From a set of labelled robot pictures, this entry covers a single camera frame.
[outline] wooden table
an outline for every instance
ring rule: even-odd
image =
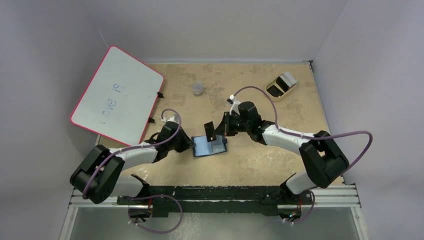
[[[328,130],[315,80],[308,64],[150,64],[163,74],[165,81],[152,113],[147,138],[161,130],[163,109],[175,109],[182,117],[182,127],[189,137],[205,135],[203,124],[213,121],[217,126],[224,111],[229,111],[227,98],[241,87],[263,87],[283,72],[290,72],[298,85],[281,101],[276,102],[279,125],[288,129],[317,133]],[[194,96],[192,83],[204,85],[204,93]],[[241,102],[253,102],[262,119],[273,121],[269,100],[255,89],[237,95]],[[106,137],[100,144],[108,148],[123,147]],[[280,185],[293,173],[305,170],[300,156],[287,150],[253,142],[246,133],[228,138],[228,152],[206,157],[193,157],[191,149],[183,153],[171,151],[154,164],[143,164],[124,171],[137,174],[152,185]],[[341,185],[339,179],[333,185]]]

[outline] wall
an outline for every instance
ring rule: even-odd
[[[0,1],[0,239],[59,238],[95,141],[69,116],[106,49],[82,1]]]
[[[419,0],[350,0],[313,64],[331,131],[374,134],[346,173],[371,239],[424,236],[423,10]],[[353,159],[366,137],[338,142]]]
[[[347,0],[86,2],[106,45],[144,61],[275,62],[312,60]]]

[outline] purple cable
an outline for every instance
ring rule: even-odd
[[[171,199],[172,201],[174,201],[178,205],[179,212],[181,213],[179,215],[178,223],[173,228],[166,230],[166,231],[158,231],[158,230],[150,229],[150,228],[145,227],[143,225],[140,225],[138,223],[135,223],[133,220],[131,220],[130,209],[128,209],[128,217],[129,217],[131,223],[134,224],[135,226],[141,228],[141,229],[144,229],[144,230],[151,232],[151,233],[154,233],[154,234],[168,234],[168,233],[174,231],[175,229],[177,229],[178,226],[181,224],[181,221],[183,220],[183,207],[181,207],[181,204],[175,198],[173,198],[172,196],[161,194],[161,195],[153,195],[153,196],[147,196],[147,197],[129,197],[129,198],[132,199],[132,200],[138,201],[138,200],[147,200],[147,199],[162,198],[162,197],[168,198],[168,199]]]
[[[111,158],[113,158],[115,155],[117,155],[117,154],[119,154],[119,153],[122,153],[122,152],[126,152],[126,151],[128,151],[128,150],[134,150],[134,149],[142,149],[142,148],[152,148],[152,147],[157,147],[157,146],[159,146],[159,145],[162,145],[162,144],[165,144],[165,143],[167,143],[167,142],[169,142],[172,138],[174,138],[177,134],[178,134],[178,132],[180,131],[180,127],[181,127],[181,117],[180,117],[180,114],[178,114],[178,112],[177,111],[175,111],[174,109],[170,109],[170,108],[167,108],[167,109],[165,109],[165,110],[163,110],[162,111],[162,113],[160,114],[160,117],[161,118],[164,118],[164,112],[166,112],[166,111],[171,111],[171,112],[173,112],[173,113],[175,113],[176,115],[177,115],[177,117],[178,117],[178,128],[176,129],[176,131],[168,138],[168,139],[166,139],[166,140],[163,140],[163,141],[161,141],[161,142],[158,142],[158,143],[154,143],[154,144],[151,144],[151,145],[147,145],[147,146],[142,146],[142,145],[135,145],[135,146],[128,146],[128,147],[125,147],[125,148],[122,148],[122,150],[118,150],[118,151],[115,151],[115,152],[112,152],[109,156],[107,156],[99,165],[98,165],[98,167],[97,167],[97,169],[93,172],[93,174],[91,175],[91,177],[90,177],[90,179],[88,180],[88,182],[87,182],[87,185],[85,185],[85,188],[84,188],[84,191],[82,191],[82,198],[83,199],[88,199],[88,197],[87,197],[87,192],[88,192],[88,190],[89,190],[89,186],[90,186],[90,184],[92,184],[92,182],[94,181],[94,178],[97,176],[97,174],[99,173],[99,171],[100,171],[100,169],[105,165],[105,164],[107,164],[108,162],[109,162],[109,160],[111,159]]]
[[[364,156],[364,154],[370,148],[371,143],[373,142],[373,135],[371,134],[371,132],[366,131],[366,130],[351,131],[351,132],[346,132],[346,133],[342,133],[342,134],[336,134],[336,135],[331,135],[331,136],[322,136],[322,137],[305,136],[305,135],[300,135],[298,133],[294,133],[294,132],[283,130],[278,125],[278,114],[277,114],[276,105],[274,104],[273,100],[268,95],[268,93],[266,91],[260,89],[257,86],[245,86],[245,87],[240,88],[238,91],[236,91],[234,93],[234,96],[236,96],[238,93],[240,93],[242,90],[245,90],[245,89],[256,89],[256,90],[259,90],[259,91],[261,91],[266,96],[266,98],[268,98],[269,102],[272,105],[272,108],[274,109],[274,114],[275,114],[275,121],[274,121],[274,123],[275,123],[275,126],[278,128],[278,131],[281,132],[281,133],[283,133],[283,134],[287,134],[287,135],[291,135],[291,136],[295,136],[295,137],[300,137],[300,138],[303,138],[303,139],[314,140],[314,141],[323,141],[323,140],[337,139],[337,138],[343,138],[343,137],[348,137],[348,136],[353,136],[353,135],[359,135],[359,134],[366,134],[366,135],[368,135],[368,137],[369,137],[368,143],[363,148],[362,152],[358,155],[358,157],[349,165],[349,167],[346,168],[346,170],[342,174],[346,173],[346,171],[348,171],[349,169],[351,169]],[[305,216],[302,217],[301,219],[299,219],[298,221],[296,221],[295,224],[298,224],[298,223],[303,222],[311,214],[312,209],[314,209],[314,205],[315,205],[315,194],[310,189],[309,189],[309,191],[310,191],[310,193],[312,194],[312,197],[313,197],[312,205],[310,206],[310,209],[309,209],[309,211],[307,211],[307,213],[305,214]]]

